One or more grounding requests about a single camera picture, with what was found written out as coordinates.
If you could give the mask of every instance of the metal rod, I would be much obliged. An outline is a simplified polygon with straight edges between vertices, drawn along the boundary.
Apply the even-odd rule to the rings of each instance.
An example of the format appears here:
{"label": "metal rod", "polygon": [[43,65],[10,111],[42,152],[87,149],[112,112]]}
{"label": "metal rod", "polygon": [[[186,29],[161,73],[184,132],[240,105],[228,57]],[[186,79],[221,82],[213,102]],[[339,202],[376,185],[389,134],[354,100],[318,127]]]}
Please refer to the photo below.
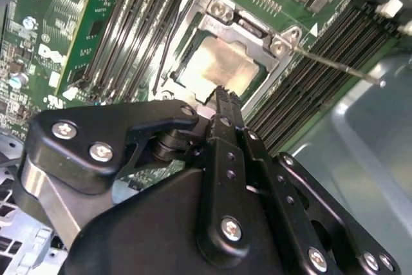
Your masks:
{"label": "metal rod", "polygon": [[356,69],[354,69],[352,67],[349,67],[345,64],[341,64],[339,62],[331,61],[329,59],[323,58],[323,57],[318,56],[316,54],[309,53],[305,50],[302,50],[298,46],[294,47],[294,51],[301,54],[301,55],[303,55],[303,56],[305,56],[305,57],[307,57],[307,58],[313,59],[314,61],[320,62],[321,64],[325,64],[325,65],[327,65],[331,68],[334,68],[336,70],[339,70],[339,71],[345,72],[347,74],[353,75],[354,77],[358,77],[358,78],[360,78],[360,79],[362,79],[362,80],[364,80],[364,81],[366,81],[370,84],[377,85],[381,88],[385,87],[385,85],[386,85],[386,82],[383,81],[383,80],[372,77],[369,74],[357,71]]}

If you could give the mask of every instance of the gray plastic panel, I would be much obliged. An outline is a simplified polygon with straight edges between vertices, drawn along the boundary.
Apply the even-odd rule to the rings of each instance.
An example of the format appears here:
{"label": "gray plastic panel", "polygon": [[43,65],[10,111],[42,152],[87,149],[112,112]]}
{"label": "gray plastic panel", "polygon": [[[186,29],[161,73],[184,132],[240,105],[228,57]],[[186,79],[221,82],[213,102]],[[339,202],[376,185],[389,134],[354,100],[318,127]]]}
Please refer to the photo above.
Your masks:
{"label": "gray plastic panel", "polygon": [[388,57],[291,150],[399,263],[412,269],[412,58]]}

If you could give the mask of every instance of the silver screw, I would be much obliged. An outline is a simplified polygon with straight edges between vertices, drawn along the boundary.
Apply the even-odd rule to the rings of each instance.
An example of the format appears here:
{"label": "silver screw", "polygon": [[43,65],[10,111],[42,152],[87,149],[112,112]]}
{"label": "silver screw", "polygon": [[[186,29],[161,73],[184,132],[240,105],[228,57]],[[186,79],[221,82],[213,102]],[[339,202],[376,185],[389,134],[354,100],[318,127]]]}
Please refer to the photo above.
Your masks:
{"label": "silver screw", "polygon": [[239,223],[232,218],[224,218],[220,227],[224,235],[231,241],[237,242],[242,237]]}
{"label": "silver screw", "polygon": [[375,257],[372,256],[372,254],[365,252],[363,258],[365,258],[366,263],[370,266],[371,269],[379,270],[378,262],[376,261]]}
{"label": "silver screw", "polygon": [[162,93],[162,99],[163,100],[173,100],[173,95],[170,91],[164,91]]}
{"label": "silver screw", "polygon": [[322,273],[325,273],[328,270],[328,264],[326,263],[326,260],[320,251],[318,251],[316,248],[311,248],[309,249],[308,254],[310,261],[316,269],[318,269]]}
{"label": "silver screw", "polygon": [[77,134],[75,126],[68,124],[67,122],[58,122],[57,124],[54,124],[51,128],[51,132],[53,132],[56,137],[62,138],[63,140],[70,140]]}
{"label": "silver screw", "polygon": [[254,140],[259,140],[259,137],[257,134],[255,134],[253,131],[249,131],[249,136],[253,138]]}
{"label": "silver screw", "polygon": [[285,46],[283,45],[281,41],[276,41],[272,45],[272,51],[275,55],[282,55],[283,52],[285,51]]}
{"label": "silver screw", "polygon": [[108,162],[113,158],[113,152],[106,143],[98,142],[90,147],[90,156],[100,162]]}
{"label": "silver screw", "polygon": [[382,263],[391,271],[393,272],[394,268],[393,265],[391,263],[391,260],[389,260],[389,258],[387,256],[385,256],[384,254],[380,254],[379,255],[380,260],[382,261]]}
{"label": "silver screw", "polygon": [[283,156],[283,159],[285,160],[285,162],[289,165],[292,166],[294,164],[294,160],[292,158],[290,158],[289,156]]}
{"label": "silver screw", "polygon": [[215,16],[223,16],[226,12],[225,7],[221,3],[214,3],[211,6],[211,11]]}

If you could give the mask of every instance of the green circuit board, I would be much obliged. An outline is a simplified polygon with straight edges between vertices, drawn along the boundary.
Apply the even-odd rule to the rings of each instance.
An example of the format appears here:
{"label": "green circuit board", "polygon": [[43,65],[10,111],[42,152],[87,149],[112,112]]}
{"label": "green circuit board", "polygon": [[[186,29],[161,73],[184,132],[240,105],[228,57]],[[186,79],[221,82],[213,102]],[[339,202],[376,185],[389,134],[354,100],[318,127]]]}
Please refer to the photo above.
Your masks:
{"label": "green circuit board", "polygon": [[[93,58],[115,1],[13,0],[2,8],[1,129],[24,139],[28,120],[36,113],[87,104],[89,88],[76,94],[67,90],[73,75]],[[233,1],[277,31],[300,26],[302,46],[309,48],[350,0],[319,0],[324,1],[319,6],[314,0],[312,6],[303,0]],[[27,83],[21,89],[11,87],[10,78],[20,73]],[[156,64],[142,83],[155,73]]]}

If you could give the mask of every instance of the silver metal plate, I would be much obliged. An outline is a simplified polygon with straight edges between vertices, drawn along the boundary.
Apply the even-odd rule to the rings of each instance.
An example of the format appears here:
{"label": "silver metal plate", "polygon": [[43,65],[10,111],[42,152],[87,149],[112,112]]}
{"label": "silver metal plate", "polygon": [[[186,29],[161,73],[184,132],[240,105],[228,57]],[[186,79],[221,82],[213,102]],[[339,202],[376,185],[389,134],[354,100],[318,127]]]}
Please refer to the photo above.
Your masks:
{"label": "silver metal plate", "polygon": [[205,102],[219,85],[242,95],[259,67],[246,56],[245,47],[206,37],[191,57],[180,81]]}

